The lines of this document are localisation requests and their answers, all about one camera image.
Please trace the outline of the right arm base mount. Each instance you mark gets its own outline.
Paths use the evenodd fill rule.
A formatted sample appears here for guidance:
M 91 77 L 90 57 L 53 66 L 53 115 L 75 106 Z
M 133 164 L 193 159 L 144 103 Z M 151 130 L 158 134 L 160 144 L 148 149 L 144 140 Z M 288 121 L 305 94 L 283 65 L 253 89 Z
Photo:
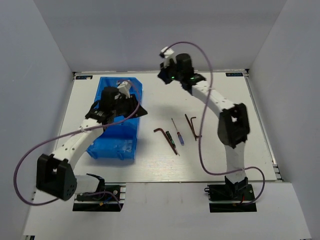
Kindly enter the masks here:
M 224 184 L 210 184 L 204 188 L 208 196 L 210 213 L 253 213 L 257 212 L 253 187 L 249 184 L 236 196 L 231 196 Z

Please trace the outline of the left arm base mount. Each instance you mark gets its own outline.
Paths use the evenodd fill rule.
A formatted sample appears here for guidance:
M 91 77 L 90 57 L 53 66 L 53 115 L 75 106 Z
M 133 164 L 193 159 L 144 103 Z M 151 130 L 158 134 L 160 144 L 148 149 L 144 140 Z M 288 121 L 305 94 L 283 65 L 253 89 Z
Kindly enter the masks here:
M 83 193 L 75 196 L 73 212 L 115 212 L 122 210 L 126 197 L 126 184 L 105 184 L 99 194 Z

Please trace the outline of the brown hex key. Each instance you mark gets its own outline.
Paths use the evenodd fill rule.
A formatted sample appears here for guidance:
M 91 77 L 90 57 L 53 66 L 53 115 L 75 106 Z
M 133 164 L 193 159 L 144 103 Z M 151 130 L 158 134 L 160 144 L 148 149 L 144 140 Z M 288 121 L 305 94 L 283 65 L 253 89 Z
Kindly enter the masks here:
M 190 128 L 190 130 L 192 132 L 194 140 L 197 141 L 198 139 L 200 139 L 202 137 L 201 135 L 196 134 L 195 126 L 194 126 L 194 123 L 193 123 L 193 120 L 196 119 L 197 117 L 196 116 L 188 117 L 187 114 L 185 114 L 184 116 L 185 116 L 186 121 L 187 121 L 187 123 L 189 125 L 189 128 Z
M 172 151 L 174 152 L 174 154 L 176 156 L 180 156 L 180 154 L 178 153 L 177 148 L 173 145 L 172 141 L 169 139 L 169 137 L 167 136 L 166 132 L 162 129 L 162 128 L 156 128 L 153 130 L 154 133 L 161 133 L 165 139 L 165 141 L 168 143 L 169 147 L 172 149 Z

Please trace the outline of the red blue precision screwdriver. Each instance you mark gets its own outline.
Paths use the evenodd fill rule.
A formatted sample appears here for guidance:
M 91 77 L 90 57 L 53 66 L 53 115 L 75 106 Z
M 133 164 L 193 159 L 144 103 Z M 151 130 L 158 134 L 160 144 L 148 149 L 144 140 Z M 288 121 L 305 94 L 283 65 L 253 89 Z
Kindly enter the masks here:
M 171 118 L 171 120 L 172 120 L 172 123 L 173 123 L 173 125 L 174 125 L 175 130 L 176 130 L 176 134 L 177 134 L 178 140 L 179 140 L 180 144 L 181 144 L 182 146 L 184 146 L 184 145 L 185 145 L 184 139 L 183 139 L 180 131 L 178 130 L 177 125 L 176 125 L 176 123 L 174 122 L 174 120 L 173 120 L 172 118 Z

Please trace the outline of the black green precision screwdriver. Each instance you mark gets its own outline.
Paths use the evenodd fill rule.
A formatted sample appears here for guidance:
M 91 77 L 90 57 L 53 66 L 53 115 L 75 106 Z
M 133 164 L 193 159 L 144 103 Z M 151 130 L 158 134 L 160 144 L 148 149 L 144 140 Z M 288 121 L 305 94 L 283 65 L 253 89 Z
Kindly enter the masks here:
M 174 142 L 174 140 L 173 140 L 173 138 L 172 138 L 172 135 L 170 134 L 170 132 L 169 132 L 168 130 L 165 132 L 165 134 L 166 134 L 166 136 L 168 137 L 168 139 L 169 139 L 169 141 L 170 141 L 170 144 L 172 145 L 175 153 L 179 156 L 180 154 L 179 154 L 179 152 L 178 152 L 178 150 L 177 150 L 177 147 L 176 147 L 176 144 L 175 144 L 175 142 Z

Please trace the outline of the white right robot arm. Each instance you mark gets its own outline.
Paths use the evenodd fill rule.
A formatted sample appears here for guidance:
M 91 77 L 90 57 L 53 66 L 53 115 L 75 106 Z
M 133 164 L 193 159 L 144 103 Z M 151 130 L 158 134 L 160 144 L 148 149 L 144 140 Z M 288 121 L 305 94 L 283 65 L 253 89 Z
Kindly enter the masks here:
M 236 200 L 243 195 L 248 185 L 244 171 L 244 149 L 250 133 L 247 107 L 243 103 L 235 104 L 223 97 L 210 86 L 204 76 L 195 73 L 189 54 L 174 54 L 169 49 L 160 53 L 163 62 L 160 64 L 158 77 L 165 84 L 180 82 L 182 88 L 193 97 L 207 105 L 218 117 L 217 135 L 224 145 L 226 156 L 226 173 L 224 173 L 226 195 Z

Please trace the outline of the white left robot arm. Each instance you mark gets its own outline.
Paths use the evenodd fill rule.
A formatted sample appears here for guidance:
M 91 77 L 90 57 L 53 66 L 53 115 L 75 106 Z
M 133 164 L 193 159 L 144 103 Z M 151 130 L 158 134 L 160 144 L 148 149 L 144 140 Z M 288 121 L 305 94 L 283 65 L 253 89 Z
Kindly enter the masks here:
M 123 87 L 105 87 L 100 100 L 94 102 L 79 129 L 50 155 L 42 154 L 37 160 L 36 188 L 60 200 L 73 195 L 90 194 L 99 200 L 105 196 L 104 180 L 94 174 L 75 175 L 74 169 L 87 148 L 104 131 L 116 125 L 115 118 L 125 120 L 147 115 L 141 106 L 141 94 L 131 94 Z

